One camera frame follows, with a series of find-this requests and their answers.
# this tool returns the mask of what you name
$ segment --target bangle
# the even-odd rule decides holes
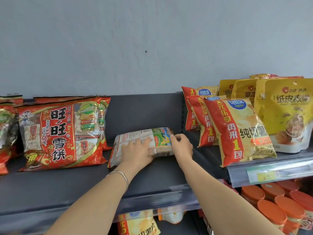
[[[128,183],[127,177],[125,176],[125,174],[124,174],[123,172],[121,172],[121,171],[112,171],[112,172],[110,172],[109,174],[107,174],[106,177],[107,177],[108,175],[112,174],[112,173],[115,173],[115,172],[121,174],[121,175],[125,178],[127,187],[126,187],[126,190],[125,190],[124,193],[126,193],[126,191],[127,191],[127,189],[128,189],[129,183]]]

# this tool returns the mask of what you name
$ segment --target red lid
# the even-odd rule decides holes
[[[305,210],[313,212],[313,197],[306,193],[294,190],[290,192],[290,197],[298,202]]]
[[[258,186],[243,186],[241,193],[254,201],[264,200],[265,197],[264,191]]]
[[[296,183],[294,181],[291,181],[291,180],[277,181],[276,184],[280,185],[287,192],[299,189],[299,187],[296,185]]]
[[[285,195],[284,189],[274,182],[261,184],[261,188],[264,190],[266,194],[269,194],[273,198],[275,198],[276,196]]]
[[[276,196],[275,203],[280,207],[288,217],[295,219],[302,219],[304,217],[304,209],[296,201],[284,197]]]
[[[285,212],[278,205],[270,201],[260,200],[258,202],[258,209],[269,221],[276,225],[284,225],[287,221]]]

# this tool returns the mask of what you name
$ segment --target person's right hand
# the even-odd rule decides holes
[[[193,157],[193,146],[184,134],[171,135],[172,149],[180,167]]]

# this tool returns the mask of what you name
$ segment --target blue oval logo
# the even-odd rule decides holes
[[[211,96],[211,97],[206,97],[206,99],[209,101],[216,101],[216,100],[220,100],[221,98],[219,98],[218,96]]]
[[[211,92],[208,89],[201,89],[199,95],[211,95]]]
[[[243,110],[247,106],[247,103],[243,100],[231,100],[228,101],[228,103],[231,107],[233,107],[236,110]]]

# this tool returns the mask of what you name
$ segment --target price tag holder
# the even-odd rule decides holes
[[[256,184],[279,180],[280,174],[279,171],[275,170],[275,168],[276,167],[271,166],[247,168],[249,182]]]

